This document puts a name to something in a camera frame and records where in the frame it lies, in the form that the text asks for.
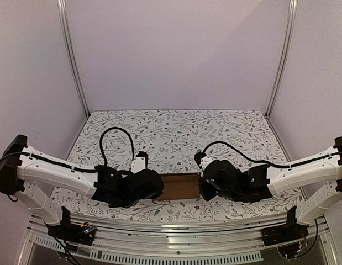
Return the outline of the brown cardboard box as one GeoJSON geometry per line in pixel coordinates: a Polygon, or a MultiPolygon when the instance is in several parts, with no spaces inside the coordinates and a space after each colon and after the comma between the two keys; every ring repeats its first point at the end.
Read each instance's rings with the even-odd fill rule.
{"type": "Polygon", "coordinates": [[[156,201],[197,199],[199,191],[200,173],[170,173],[161,174],[164,183],[163,193],[156,201]]]}

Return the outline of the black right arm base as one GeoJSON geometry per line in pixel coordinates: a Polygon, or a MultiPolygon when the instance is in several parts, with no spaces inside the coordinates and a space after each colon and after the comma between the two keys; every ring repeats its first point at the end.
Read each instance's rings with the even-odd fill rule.
{"type": "Polygon", "coordinates": [[[262,229],[261,239],[265,246],[272,246],[289,241],[294,241],[308,236],[308,226],[304,225],[279,225],[262,229]]]}

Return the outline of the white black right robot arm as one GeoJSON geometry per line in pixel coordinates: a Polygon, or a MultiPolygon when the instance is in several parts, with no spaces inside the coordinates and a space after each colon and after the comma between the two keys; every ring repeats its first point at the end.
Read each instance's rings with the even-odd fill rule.
{"type": "Polygon", "coordinates": [[[293,188],[324,182],[311,197],[293,208],[293,219],[280,227],[280,236],[285,241],[297,236],[301,225],[309,225],[342,200],[342,136],[316,155],[284,164],[248,158],[255,166],[245,172],[227,160],[211,158],[205,151],[196,153],[194,160],[202,170],[199,190],[206,201],[219,196],[255,203],[293,188]]]}

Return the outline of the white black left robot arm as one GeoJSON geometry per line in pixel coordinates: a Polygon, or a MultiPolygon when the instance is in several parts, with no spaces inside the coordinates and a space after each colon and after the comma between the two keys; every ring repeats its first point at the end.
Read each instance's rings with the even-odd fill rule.
{"type": "Polygon", "coordinates": [[[146,157],[134,159],[129,171],[109,166],[80,166],[45,153],[17,135],[0,158],[0,192],[24,202],[65,240],[76,235],[69,212],[36,186],[36,182],[65,188],[111,208],[127,208],[142,199],[156,199],[164,190],[161,176],[147,168],[146,157]]]}

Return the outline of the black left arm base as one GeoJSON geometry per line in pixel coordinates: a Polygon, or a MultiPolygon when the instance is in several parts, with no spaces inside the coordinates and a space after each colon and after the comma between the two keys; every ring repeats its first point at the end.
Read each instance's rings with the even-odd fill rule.
{"type": "Polygon", "coordinates": [[[79,243],[82,245],[92,246],[96,235],[96,226],[85,222],[83,224],[59,224],[48,225],[48,235],[57,239],[61,239],[64,242],[79,243]]]}

